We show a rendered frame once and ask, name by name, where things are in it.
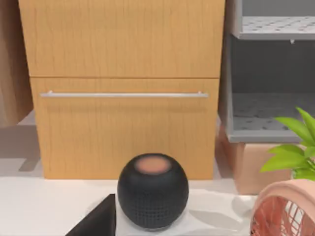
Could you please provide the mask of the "brown wooden panel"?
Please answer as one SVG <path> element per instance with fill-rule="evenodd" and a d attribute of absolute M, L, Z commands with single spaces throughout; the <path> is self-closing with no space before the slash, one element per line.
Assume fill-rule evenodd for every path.
<path fill-rule="evenodd" d="M 33 110 L 18 0 L 0 0 L 0 128 Z"/>

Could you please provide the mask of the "grey pierced shelf cabinet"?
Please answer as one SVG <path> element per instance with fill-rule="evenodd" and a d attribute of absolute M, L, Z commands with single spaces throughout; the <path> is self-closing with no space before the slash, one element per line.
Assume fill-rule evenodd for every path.
<path fill-rule="evenodd" d="M 315 0 L 226 0 L 220 118 L 237 143 L 297 143 L 276 117 L 315 117 Z"/>

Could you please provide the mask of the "wooden cupboard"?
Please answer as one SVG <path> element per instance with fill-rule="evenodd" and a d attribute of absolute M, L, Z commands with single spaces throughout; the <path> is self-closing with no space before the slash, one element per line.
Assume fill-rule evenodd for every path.
<path fill-rule="evenodd" d="M 18 0 L 31 78 L 218 79 L 226 0 Z"/>

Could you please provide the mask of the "black round speaker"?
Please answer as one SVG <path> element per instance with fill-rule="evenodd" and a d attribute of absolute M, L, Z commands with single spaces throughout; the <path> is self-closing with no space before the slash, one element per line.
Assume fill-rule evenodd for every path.
<path fill-rule="evenodd" d="M 189 182 L 183 167 L 162 153 L 132 158 L 118 179 L 118 202 L 136 226 L 157 231 L 169 227 L 184 212 Z"/>

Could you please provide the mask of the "pink round fan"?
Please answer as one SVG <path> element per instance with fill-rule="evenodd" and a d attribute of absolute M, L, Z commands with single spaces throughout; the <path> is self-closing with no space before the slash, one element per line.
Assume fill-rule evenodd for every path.
<path fill-rule="evenodd" d="M 275 182 L 258 195 L 250 236 L 315 236 L 315 181 Z"/>

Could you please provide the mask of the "salmon-coloured box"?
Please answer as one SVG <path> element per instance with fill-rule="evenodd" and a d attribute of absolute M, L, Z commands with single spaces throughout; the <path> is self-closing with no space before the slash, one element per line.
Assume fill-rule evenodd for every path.
<path fill-rule="evenodd" d="M 261 173 L 260 168 L 272 156 L 267 151 L 273 143 L 231 143 L 225 127 L 218 127 L 216 139 L 217 158 L 224 158 L 230 169 L 238 193 L 258 194 L 268 184 L 291 179 L 291 170 Z"/>

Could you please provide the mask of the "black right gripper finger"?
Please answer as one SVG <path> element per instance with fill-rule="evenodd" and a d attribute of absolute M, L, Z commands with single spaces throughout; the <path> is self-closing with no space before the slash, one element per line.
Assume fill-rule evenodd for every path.
<path fill-rule="evenodd" d="M 109 194 L 65 236 L 116 236 L 115 194 Z"/>

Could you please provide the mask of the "green leafy plant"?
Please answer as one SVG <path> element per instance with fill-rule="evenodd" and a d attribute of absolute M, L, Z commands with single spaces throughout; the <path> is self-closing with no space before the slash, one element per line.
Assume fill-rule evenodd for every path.
<path fill-rule="evenodd" d="M 281 144 L 272 147 L 268 152 L 272 155 L 261 167 L 260 172 L 291 170 L 293 179 L 315 181 L 315 118 L 302 108 L 296 108 L 302 121 L 290 117 L 276 117 L 298 137 L 304 148 L 294 144 Z"/>

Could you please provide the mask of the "wooden drawer front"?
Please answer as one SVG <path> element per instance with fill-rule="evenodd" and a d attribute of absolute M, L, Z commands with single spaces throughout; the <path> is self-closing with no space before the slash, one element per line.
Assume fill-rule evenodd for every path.
<path fill-rule="evenodd" d="M 44 176 L 117 179 L 133 157 L 163 153 L 211 179 L 218 79 L 31 78 Z M 41 97 L 41 93 L 207 93 L 207 98 Z"/>

